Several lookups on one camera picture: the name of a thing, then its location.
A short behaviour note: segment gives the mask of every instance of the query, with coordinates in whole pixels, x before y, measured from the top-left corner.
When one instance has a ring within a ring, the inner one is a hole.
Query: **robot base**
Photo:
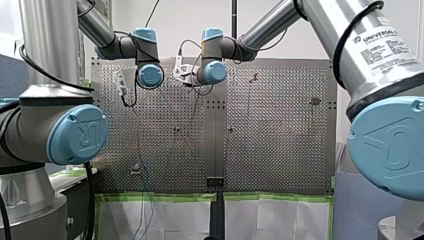
[[[66,197],[58,195],[53,204],[39,212],[16,219],[11,223],[13,240],[66,240],[68,216]],[[0,239],[4,239],[4,228],[0,228]]]

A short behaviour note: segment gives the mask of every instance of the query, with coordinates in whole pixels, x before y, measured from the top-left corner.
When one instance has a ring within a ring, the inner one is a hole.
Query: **wire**
[[[228,39],[230,39],[231,41],[233,41],[234,45],[237,47],[237,49],[239,51],[239,54],[240,54],[240,60],[239,60],[239,62],[236,62],[236,60],[233,59],[233,63],[235,65],[242,64],[243,63],[243,51],[241,50],[240,45],[237,43],[237,40],[235,38],[233,38],[233,37],[229,37],[229,36],[225,36],[225,37],[228,38]]]
[[[94,191],[94,177],[91,169],[90,162],[84,163],[85,170],[87,172],[88,181],[88,212],[87,212],[87,223],[84,230],[84,240],[93,239],[94,233],[94,219],[96,209],[96,195]]]
[[[0,114],[3,114],[7,111],[13,110],[15,108],[19,107],[19,101],[14,101],[11,103],[8,103],[6,105],[3,105],[0,107]],[[12,231],[10,229],[10,221],[9,221],[9,216],[7,214],[7,208],[6,208],[6,204],[4,202],[3,196],[0,193],[0,212],[1,212],[1,217],[3,219],[3,228],[4,228],[4,236],[6,240],[12,240]]]
[[[182,43],[181,43],[181,45],[180,45],[180,48],[178,49],[178,55],[183,55],[183,47],[184,47],[184,44],[186,44],[186,43],[192,43],[193,45],[195,45],[196,47],[198,47],[198,48],[200,48],[200,49],[202,49],[202,47],[198,44],[198,43],[196,43],[195,41],[193,41],[193,40],[190,40],[190,39],[186,39],[186,40],[184,40]]]
[[[137,153],[138,153],[138,158],[139,158],[139,160],[140,160],[140,163],[141,163],[141,165],[143,166],[143,170],[144,170],[144,174],[145,174],[145,179],[146,180],[144,180],[144,178],[143,178],[143,183],[144,183],[144,188],[146,189],[146,190],[148,190],[148,191],[150,191],[150,206],[151,206],[151,211],[152,211],[152,214],[150,214],[150,217],[149,217],[149,221],[148,221],[148,223],[147,223],[147,226],[146,226],[146,228],[144,229],[144,232],[143,232],[143,234],[141,235],[141,238],[140,239],[143,239],[144,238],[144,236],[146,235],[146,233],[147,233],[147,230],[149,230],[149,228],[150,228],[150,224],[152,223],[152,219],[153,219],[153,215],[155,214],[155,211],[154,211],[154,208],[153,208],[153,196],[152,196],[152,194],[151,194],[151,191],[153,191],[153,189],[152,189],[152,185],[151,185],[151,180],[150,180],[150,172],[149,172],[149,170],[147,169],[147,167],[146,167],[146,165],[144,164],[144,161],[143,161],[143,158],[142,158],[142,156],[141,156],[141,153],[140,153],[140,147],[141,146],[141,144],[140,144],[140,131],[139,131],[139,129],[137,129]]]
[[[360,23],[364,17],[368,16],[368,14],[372,13],[376,9],[382,9],[383,6],[384,6],[384,1],[376,1],[368,5],[365,9],[363,9],[360,13],[358,13],[358,15],[356,15],[352,19],[352,21],[349,23],[347,28],[344,30],[339,41],[337,42],[337,46],[336,46],[336,49],[334,50],[334,55],[333,55],[333,72],[334,72],[334,77],[336,78],[337,83],[344,89],[346,89],[346,87],[340,75],[340,60],[342,57],[345,44],[347,40],[349,39],[349,36],[355,29],[355,27],[357,26],[357,24]]]
[[[267,50],[270,50],[271,48],[274,48],[275,46],[277,46],[281,41],[283,41],[283,39],[284,39],[284,37],[286,36],[286,34],[287,34],[287,31],[288,31],[288,28],[286,28],[286,30],[284,30],[284,32],[283,32],[283,35],[281,35],[281,38],[276,42],[276,43],[274,43],[273,45],[271,45],[271,46],[269,46],[269,47],[266,47],[266,48],[260,48],[260,49],[257,49],[257,48],[252,48],[252,47],[249,47],[249,46],[246,46],[244,43],[243,43],[243,41],[239,41],[242,45],[243,45],[243,47],[244,48],[247,48],[247,49],[249,49],[250,51],[255,51],[255,52],[262,52],[262,51],[267,51]]]
[[[59,78],[57,78],[57,77],[55,77],[55,76],[53,76],[53,75],[51,75],[51,74],[49,74],[48,72],[46,72],[44,69],[42,69],[40,66],[38,66],[27,54],[26,54],[26,51],[25,51],[25,45],[24,44],[22,44],[22,46],[19,48],[19,54],[21,55],[21,57],[22,57],[22,59],[30,66],[30,67],[32,67],[33,69],[35,69],[36,71],[38,71],[39,73],[41,73],[41,74],[43,74],[44,76],[46,76],[47,78],[50,78],[51,80],[53,80],[53,81],[55,81],[55,82],[57,82],[57,83],[59,83],[59,84],[62,84],[62,85],[65,85],[65,86],[68,86],[68,87],[72,87],[72,88],[76,88],[76,89],[79,89],[79,90],[83,90],[83,91],[88,91],[88,92],[93,92],[94,91],[94,88],[87,88],[87,87],[81,87],[81,86],[78,86],[78,85],[74,85],[74,84],[72,84],[72,83],[68,83],[68,82],[66,82],[66,81],[64,81],[64,80],[62,80],[62,79],[59,79]]]
[[[156,1],[155,6],[153,7],[152,12],[150,13],[149,18],[147,19],[146,27],[148,27],[148,26],[149,26],[150,20],[152,19],[153,14],[155,13],[155,11],[156,11],[156,7],[158,6],[159,2],[160,2],[160,0],[157,0],[157,1]]]
[[[122,103],[124,104],[125,107],[132,108],[135,105],[137,105],[137,98],[138,98],[137,97],[137,82],[136,82],[136,79],[134,79],[134,102],[131,103],[131,104],[128,104],[127,101],[125,100],[125,95],[121,96],[121,100],[122,100]]]
[[[0,194],[0,211],[1,217],[3,218],[4,236],[6,240],[12,240],[12,233],[10,230],[9,216],[7,215],[6,204],[4,203],[3,197]]]
[[[139,115],[137,114],[137,111],[135,110],[135,108],[134,107],[131,107],[131,109],[133,110],[134,115],[138,118]],[[138,156],[138,159],[140,161],[141,166],[143,167],[143,171],[144,171],[144,175],[145,175],[145,177],[143,177],[143,179],[142,179],[143,187],[144,187],[144,189],[146,191],[152,192],[153,191],[153,188],[152,188],[152,185],[151,185],[150,172],[147,169],[147,166],[144,164],[143,157],[141,156],[141,143],[140,142],[141,142],[141,140],[140,140],[140,131],[139,131],[139,127],[138,127],[137,128],[137,156]],[[150,194],[149,202],[150,202],[151,212],[152,213],[151,213],[151,215],[149,217],[149,221],[147,223],[147,226],[145,226],[144,232],[143,232],[143,234],[142,234],[142,236],[141,236],[140,239],[143,239],[144,236],[147,234],[147,231],[149,230],[150,225],[151,225],[151,222],[152,222],[152,219],[153,219],[153,215],[155,214],[155,211],[154,211],[154,208],[153,208],[153,196],[152,196],[151,193],[149,193],[149,194]],[[144,210],[144,199],[143,198],[142,198],[142,206],[141,206],[141,213],[140,213],[140,221],[139,221],[137,230],[136,230],[136,232],[133,235],[132,240],[135,240],[137,234],[140,231],[141,225],[143,223],[143,210]]]
[[[200,57],[202,56],[202,54],[200,53],[199,56],[197,57],[196,61],[193,64],[193,68],[191,69],[191,74],[190,74],[190,81],[191,81],[191,87],[192,89],[197,93],[197,95],[200,95],[202,97],[205,97],[207,95],[209,95],[209,93],[212,92],[214,85],[211,85],[211,87],[209,88],[209,91],[206,93],[201,93],[199,91],[197,91],[196,87],[193,84],[193,75],[194,75],[194,67],[196,66],[197,62],[199,61]]]
[[[91,0],[91,1],[92,1],[91,6],[85,12],[78,14],[79,18],[84,17],[85,15],[87,15],[87,13],[91,12],[91,10],[93,10],[96,7],[97,0]]]

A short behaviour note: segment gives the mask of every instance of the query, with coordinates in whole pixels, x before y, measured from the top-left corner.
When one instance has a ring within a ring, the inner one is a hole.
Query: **green tape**
[[[331,188],[336,189],[336,176],[331,177]]]
[[[333,240],[334,237],[334,197],[327,197],[330,199],[330,209],[328,213],[328,240]]]
[[[214,202],[216,194],[162,194],[162,193],[121,193],[98,194],[102,202],[169,202],[169,203],[194,203]]]
[[[66,177],[81,177],[85,176],[86,171],[85,169],[78,169],[78,170],[71,170],[69,173],[66,173],[65,171],[60,171],[55,174],[50,175],[50,177],[57,177],[57,176],[66,176]]]
[[[257,201],[260,199],[292,201],[292,202],[308,202],[308,203],[329,203],[331,199],[326,196],[308,196],[297,194],[281,194],[281,193],[224,193],[225,201]]]

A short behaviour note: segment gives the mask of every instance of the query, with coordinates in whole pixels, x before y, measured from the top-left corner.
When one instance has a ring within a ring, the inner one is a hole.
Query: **silver robot arm segment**
[[[105,144],[108,125],[92,105],[93,89],[79,79],[75,1],[19,3],[29,86],[13,103],[0,104],[0,229],[6,239],[65,240],[67,199],[55,193],[44,163],[89,166]]]
[[[424,201],[424,98],[402,97],[424,84],[424,66],[383,7],[378,0],[283,0],[237,40],[208,28],[197,80],[202,85],[224,81],[223,59],[254,60],[260,48],[303,17],[351,96],[348,145],[356,167],[377,187]]]

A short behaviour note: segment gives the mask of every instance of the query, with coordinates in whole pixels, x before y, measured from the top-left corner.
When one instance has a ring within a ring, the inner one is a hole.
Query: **pegboard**
[[[225,190],[331,194],[330,62],[255,61],[231,69],[227,90]]]
[[[224,177],[225,191],[331,189],[337,93],[329,61],[228,62],[227,82],[201,97],[168,77],[174,61],[166,59],[164,84],[139,88],[131,109],[112,76],[133,64],[93,60],[96,98],[109,120],[97,191],[205,192],[214,176]],[[133,100],[131,93],[127,101]],[[142,164],[151,189],[143,171],[131,172]]]
[[[156,90],[138,88],[138,104],[125,108],[113,73],[134,62],[93,64],[92,79],[101,83],[98,103],[109,122],[97,191],[205,192],[204,99],[167,77]],[[162,67],[172,76],[171,62],[162,62]],[[133,90],[127,102],[134,101]]]

